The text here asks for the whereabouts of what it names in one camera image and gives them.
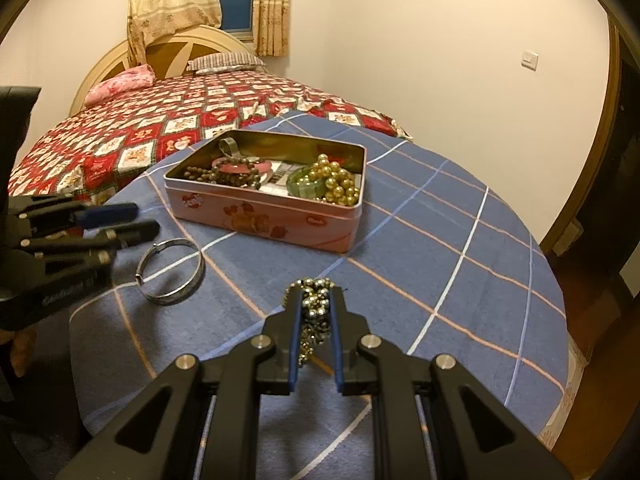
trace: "triangular cutout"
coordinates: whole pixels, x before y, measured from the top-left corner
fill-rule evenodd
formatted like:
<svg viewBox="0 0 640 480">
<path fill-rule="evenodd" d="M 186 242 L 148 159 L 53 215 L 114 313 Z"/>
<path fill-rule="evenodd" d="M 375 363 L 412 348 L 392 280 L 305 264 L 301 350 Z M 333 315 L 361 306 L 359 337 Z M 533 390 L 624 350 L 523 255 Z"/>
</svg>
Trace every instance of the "triangular cutout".
<svg viewBox="0 0 640 480">
<path fill-rule="evenodd" d="M 168 386 L 158 391 L 116 434 L 116 444 L 142 454 L 151 451 L 171 394 L 172 389 Z"/>
<path fill-rule="evenodd" d="M 460 397 L 471 421 L 471 428 L 474 430 L 480 451 L 489 453 L 515 440 L 513 431 L 470 388 L 460 388 Z"/>
</svg>

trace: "pink tin box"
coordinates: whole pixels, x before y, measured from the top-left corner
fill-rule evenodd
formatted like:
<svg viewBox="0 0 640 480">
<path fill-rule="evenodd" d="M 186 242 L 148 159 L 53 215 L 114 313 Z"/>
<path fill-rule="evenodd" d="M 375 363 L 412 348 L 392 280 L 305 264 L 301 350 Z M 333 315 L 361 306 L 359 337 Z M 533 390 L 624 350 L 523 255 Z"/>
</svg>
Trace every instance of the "pink tin box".
<svg viewBox="0 0 640 480">
<path fill-rule="evenodd" d="M 220 186 L 182 178 L 186 168 L 210 167 L 222 156 L 220 139 L 233 138 L 243 156 L 313 164 L 326 153 L 360 177 L 355 206 L 293 196 L 277 196 L 248 187 Z M 359 144 L 290 134 L 231 130 L 212 138 L 164 176 L 171 208 L 178 218 L 233 231 L 344 253 L 355 240 L 362 213 L 367 150 Z"/>
</svg>

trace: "curtain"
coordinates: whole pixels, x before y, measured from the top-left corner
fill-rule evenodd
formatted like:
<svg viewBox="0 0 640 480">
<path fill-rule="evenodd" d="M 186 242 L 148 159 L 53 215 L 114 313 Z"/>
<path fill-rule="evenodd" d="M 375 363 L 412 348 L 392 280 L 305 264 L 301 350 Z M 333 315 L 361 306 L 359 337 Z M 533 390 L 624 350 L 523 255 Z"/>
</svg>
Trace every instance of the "curtain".
<svg viewBox="0 0 640 480">
<path fill-rule="evenodd" d="M 258 56 L 289 53 L 290 0 L 254 0 L 252 31 Z"/>
<path fill-rule="evenodd" d="M 129 0 L 129 64 L 146 63 L 146 47 L 158 38 L 195 25 L 221 23 L 220 0 Z"/>
</svg>

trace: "silver ring bangle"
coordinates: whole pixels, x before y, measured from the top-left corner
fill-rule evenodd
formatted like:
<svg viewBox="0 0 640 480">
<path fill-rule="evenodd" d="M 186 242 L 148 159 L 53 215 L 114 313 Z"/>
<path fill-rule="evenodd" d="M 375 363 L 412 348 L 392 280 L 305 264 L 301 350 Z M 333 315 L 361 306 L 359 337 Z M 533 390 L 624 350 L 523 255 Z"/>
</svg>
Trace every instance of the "silver ring bangle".
<svg viewBox="0 0 640 480">
<path fill-rule="evenodd" d="M 185 282 L 183 285 L 179 286 L 175 290 L 168 292 L 166 294 L 149 294 L 142 290 L 142 285 L 145 283 L 145 279 L 142 277 L 142 273 L 145 271 L 146 266 L 153 256 L 164 251 L 169 247 L 174 247 L 176 245 L 184 245 L 190 247 L 197 251 L 198 253 L 198 267 L 196 268 L 193 275 Z M 158 305 L 170 305 L 174 303 L 178 303 L 180 301 L 186 300 L 191 294 L 193 294 L 204 275 L 204 256 L 200 248 L 191 240 L 187 240 L 186 238 L 172 238 L 171 240 L 165 240 L 164 242 L 160 242 L 159 244 L 153 244 L 152 247 L 142 256 L 140 263 L 138 264 L 138 268 L 136 269 L 136 283 L 138 284 L 138 288 L 142 295 L 147 298 L 151 303 Z"/>
</svg>

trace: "table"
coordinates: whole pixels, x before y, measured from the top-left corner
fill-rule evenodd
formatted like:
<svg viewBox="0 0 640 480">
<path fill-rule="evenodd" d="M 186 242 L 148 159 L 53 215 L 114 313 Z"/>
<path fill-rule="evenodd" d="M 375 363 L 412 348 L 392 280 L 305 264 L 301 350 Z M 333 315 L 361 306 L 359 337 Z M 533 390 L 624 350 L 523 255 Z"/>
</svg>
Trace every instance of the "table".
<svg viewBox="0 0 640 480">
<path fill-rule="evenodd" d="M 259 333 L 293 280 L 328 275 L 374 333 L 416 356 L 455 355 L 538 434 L 564 392 L 568 335 L 558 283 L 517 215 L 455 163 L 407 140 L 300 112 L 252 128 L 366 146 L 356 246 L 340 255 L 177 221 L 162 178 L 197 145 L 145 172 L 111 201 L 137 202 L 142 218 L 162 225 L 159 240 L 191 237 L 207 256 L 206 276 L 187 301 L 154 306 L 133 279 L 148 246 L 132 248 L 118 255 L 113 287 L 73 310 L 87 428 L 99 431 L 176 356 L 211 358 Z M 179 248 L 162 252 L 148 270 L 156 291 L 181 283 L 195 261 Z M 373 476 L 370 403 L 335 391 L 329 345 L 318 358 L 302 368 L 295 394 L 263 397 L 259 479 Z"/>
</svg>

